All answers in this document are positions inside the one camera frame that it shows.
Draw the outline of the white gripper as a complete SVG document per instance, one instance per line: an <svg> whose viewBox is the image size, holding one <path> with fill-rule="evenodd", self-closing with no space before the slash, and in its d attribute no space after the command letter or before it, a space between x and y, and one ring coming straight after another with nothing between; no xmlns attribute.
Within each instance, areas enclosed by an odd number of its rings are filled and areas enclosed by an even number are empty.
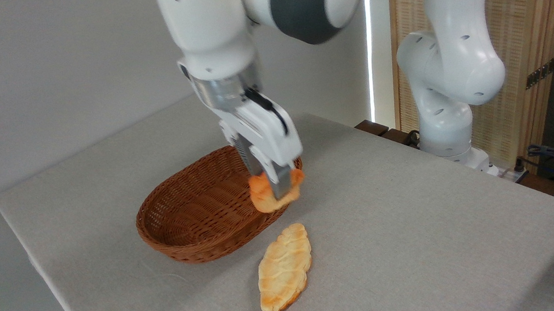
<svg viewBox="0 0 554 311"><path fill-rule="evenodd" d="M232 111L213 109L220 118L225 139L234 146L252 176L265 173L277 200L289 193L291 170L303 149L297 129L288 113L270 101L266 109L252 99Z"/></svg>

